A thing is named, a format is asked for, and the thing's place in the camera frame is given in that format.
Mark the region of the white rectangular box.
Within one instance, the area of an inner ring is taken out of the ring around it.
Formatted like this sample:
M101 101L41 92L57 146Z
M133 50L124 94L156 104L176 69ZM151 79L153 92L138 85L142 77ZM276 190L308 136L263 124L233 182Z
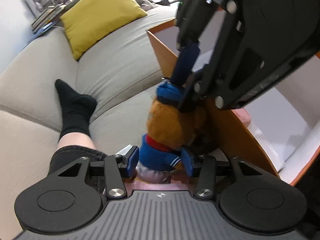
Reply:
M319 147L319 57L245 106L248 129L282 180L293 183Z

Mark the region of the stack of books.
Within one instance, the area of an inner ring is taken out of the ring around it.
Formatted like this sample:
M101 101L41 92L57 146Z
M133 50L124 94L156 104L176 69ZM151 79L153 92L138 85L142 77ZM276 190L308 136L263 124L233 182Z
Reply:
M43 28L47 24L57 21L60 18L60 16L63 14L65 7L66 5L62 3L57 4L55 6L53 5L49 6L31 24L32 32L35 34L37 31L39 31L41 28Z

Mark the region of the orange white cardboard box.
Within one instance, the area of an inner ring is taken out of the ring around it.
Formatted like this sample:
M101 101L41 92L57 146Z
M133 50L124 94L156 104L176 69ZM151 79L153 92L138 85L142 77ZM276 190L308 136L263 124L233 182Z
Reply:
M202 54L193 70L209 61L212 43L216 40L224 13L218 12L202 35ZM170 18L146 31L156 54L163 76L171 76L177 60L175 38L178 33ZM267 167L280 178L297 185L319 157L319 56L306 64L279 85L242 109L226 113L237 116L250 139L264 155Z

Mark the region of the brown plush sailor toy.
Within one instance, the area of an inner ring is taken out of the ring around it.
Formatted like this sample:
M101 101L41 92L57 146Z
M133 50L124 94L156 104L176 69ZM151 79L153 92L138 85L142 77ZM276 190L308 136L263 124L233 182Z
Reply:
M146 183L166 184L181 163L181 148L189 146L207 117L202 106L182 113L177 109L184 87L165 80L156 89L142 136L137 177Z

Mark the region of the yellow cushion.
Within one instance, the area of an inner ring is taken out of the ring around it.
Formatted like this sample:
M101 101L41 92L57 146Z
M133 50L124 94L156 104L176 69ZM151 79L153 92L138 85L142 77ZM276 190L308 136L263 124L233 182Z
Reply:
M146 15L135 0L80 0L60 19L78 60L108 34Z

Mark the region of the person left leg black sock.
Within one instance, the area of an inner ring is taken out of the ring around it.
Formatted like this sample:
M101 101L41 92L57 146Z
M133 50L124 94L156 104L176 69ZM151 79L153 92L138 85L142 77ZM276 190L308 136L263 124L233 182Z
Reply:
M55 81L55 89L61 107L62 130L48 173L52 174L81 157L90 161L104 160L106 155L95 149L89 132L89 120L97 106L95 98L76 92L60 79Z

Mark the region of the beige fabric sofa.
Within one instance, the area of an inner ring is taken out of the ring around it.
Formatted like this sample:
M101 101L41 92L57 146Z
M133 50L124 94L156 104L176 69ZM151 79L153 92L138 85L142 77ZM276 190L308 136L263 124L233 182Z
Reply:
M65 30L55 27L30 42L1 74L1 239L21 232L15 199L48 173L62 128L55 81L97 100L90 131L99 150L114 154L139 145L162 77L147 31L175 13L168 6L150 9L79 60Z

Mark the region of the pink fabric pouch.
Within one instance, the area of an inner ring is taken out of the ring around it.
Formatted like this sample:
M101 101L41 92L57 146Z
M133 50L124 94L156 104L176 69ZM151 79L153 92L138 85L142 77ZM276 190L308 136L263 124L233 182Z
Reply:
M188 177L181 173L173 174L171 176L170 183L165 184L152 184L147 183L135 178L124 179L124 184L127 191L133 190L150 190L150 191L178 191L178 190L188 190L194 191L195 186L193 184L189 184Z

